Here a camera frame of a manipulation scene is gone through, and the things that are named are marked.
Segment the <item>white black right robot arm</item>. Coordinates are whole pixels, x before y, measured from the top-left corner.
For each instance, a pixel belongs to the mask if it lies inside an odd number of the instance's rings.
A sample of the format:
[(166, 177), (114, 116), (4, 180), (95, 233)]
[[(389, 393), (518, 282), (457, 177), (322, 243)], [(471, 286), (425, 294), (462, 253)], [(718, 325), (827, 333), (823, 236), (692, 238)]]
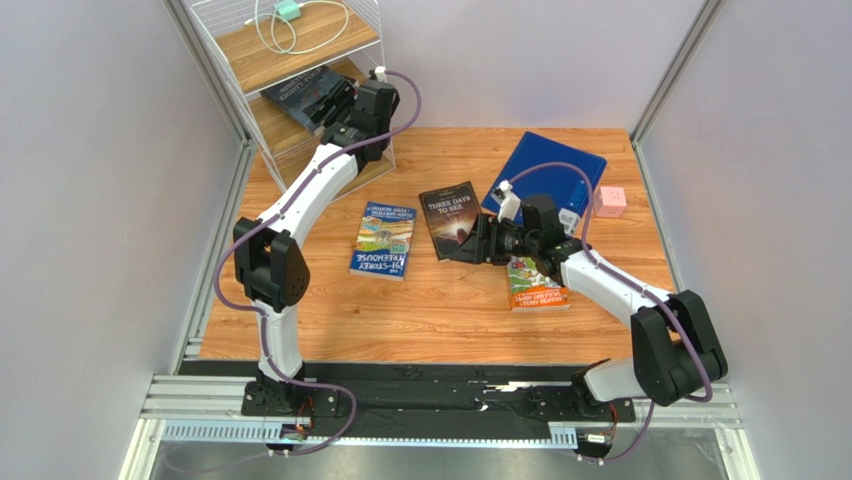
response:
[(591, 405), (647, 398), (660, 406), (681, 399), (711, 400), (713, 382), (728, 373), (727, 359), (703, 299), (691, 290), (671, 293), (642, 283), (566, 234), (553, 199), (520, 203), (522, 221), (481, 213), (453, 261), (504, 266), (531, 259), (537, 271), (592, 300), (630, 330), (632, 355), (603, 360), (575, 375), (573, 385)]

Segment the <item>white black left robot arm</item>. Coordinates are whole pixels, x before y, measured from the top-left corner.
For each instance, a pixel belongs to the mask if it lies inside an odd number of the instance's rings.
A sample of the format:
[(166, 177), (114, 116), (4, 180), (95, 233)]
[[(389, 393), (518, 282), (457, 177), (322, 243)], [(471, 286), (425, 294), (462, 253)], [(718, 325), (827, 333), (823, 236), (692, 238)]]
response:
[(302, 247), (331, 201), (371, 162), (382, 159), (400, 97), (376, 76), (358, 89), (354, 106), (325, 129), (308, 166), (257, 219), (233, 229), (237, 281), (254, 309), (262, 357), (245, 388), (246, 416), (289, 416), (308, 410), (311, 389), (301, 385), (298, 304), (310, 271)]

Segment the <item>nineteen eighty-four book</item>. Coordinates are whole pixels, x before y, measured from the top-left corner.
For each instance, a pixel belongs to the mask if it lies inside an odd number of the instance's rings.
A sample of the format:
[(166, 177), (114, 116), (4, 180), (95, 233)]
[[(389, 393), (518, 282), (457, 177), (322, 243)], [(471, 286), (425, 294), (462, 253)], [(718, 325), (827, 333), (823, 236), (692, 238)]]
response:
[(328, 66), (319, 66), (287, 81), (260, 91), (292, 120), (307, 131), (317, 134), (321, 129), (324, 100), (333, 93), (358, 88), (358, 81), (342, 75)]

